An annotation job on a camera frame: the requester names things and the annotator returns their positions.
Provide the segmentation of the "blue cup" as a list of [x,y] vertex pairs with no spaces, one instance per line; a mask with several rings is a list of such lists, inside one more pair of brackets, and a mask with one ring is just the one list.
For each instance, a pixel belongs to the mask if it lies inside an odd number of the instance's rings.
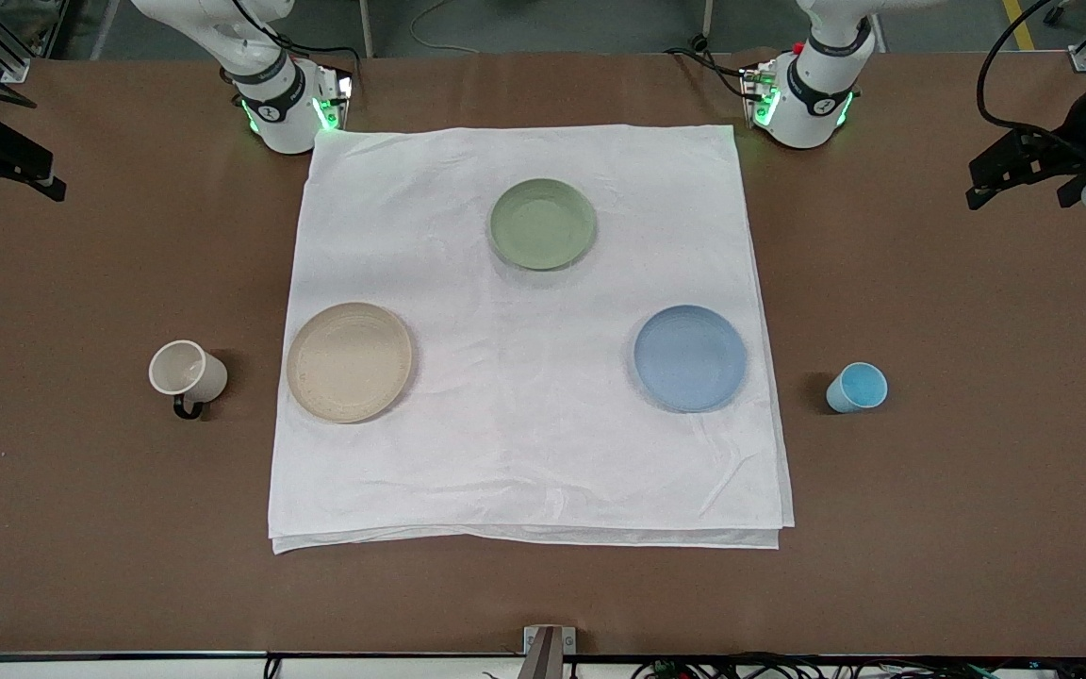
[[826,400],[832,411],[848,414],[879,407],[888,394],[886,374],[866,362],[853,362],[829,383]]

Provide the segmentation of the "green plate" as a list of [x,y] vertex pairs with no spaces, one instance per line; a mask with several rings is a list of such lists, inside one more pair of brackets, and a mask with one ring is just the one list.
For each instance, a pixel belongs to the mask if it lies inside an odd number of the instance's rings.
[[598,214],[569,183],[529,179],[510,186],[488,212],[488,243],[525,271],[560,271],[584,257],[598,237]]

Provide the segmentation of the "white mug black handle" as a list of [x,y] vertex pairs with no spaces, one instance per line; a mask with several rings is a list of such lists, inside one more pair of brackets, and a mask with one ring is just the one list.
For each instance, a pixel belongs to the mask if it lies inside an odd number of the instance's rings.
[[169,397],[178,418],[195,422],[227,388],[228,372],[202,345],[179,339],[157,349],[148,362],[148,382]]

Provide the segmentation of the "white cloth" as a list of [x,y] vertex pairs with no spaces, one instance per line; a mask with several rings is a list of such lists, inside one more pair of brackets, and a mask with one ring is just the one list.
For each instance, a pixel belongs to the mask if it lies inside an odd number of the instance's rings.
[[[488,243],[488,212],[529,179],[581,190],[598,237],[560,271]],[[277,388],[277,554],[397,538],[773,549],[794,510],[779,390],[735,134],[694,127],[450,128],[316,135],[285,344],[324,309],[404,320],[404,395],[323,422]],[[740,332],[735,399],[682,414],[639,387],[631,348],[661,309]]]

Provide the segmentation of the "blue plate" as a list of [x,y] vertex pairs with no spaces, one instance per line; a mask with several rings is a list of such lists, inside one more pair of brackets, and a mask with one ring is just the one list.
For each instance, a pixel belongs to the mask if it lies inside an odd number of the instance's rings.
[[639,387],[655,404],[705,413],[735,399],[749,373],[749,348],[712,309],[669,306],[639,327],[631,362]]

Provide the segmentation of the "beige gray plate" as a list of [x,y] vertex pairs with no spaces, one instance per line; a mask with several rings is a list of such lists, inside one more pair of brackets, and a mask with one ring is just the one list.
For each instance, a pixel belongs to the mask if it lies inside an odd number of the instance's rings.
[[323,422],[378,417],[411,381],[415,352],[391,310],[349,302],[321,310],[290,341],[286,381],[301,408]]

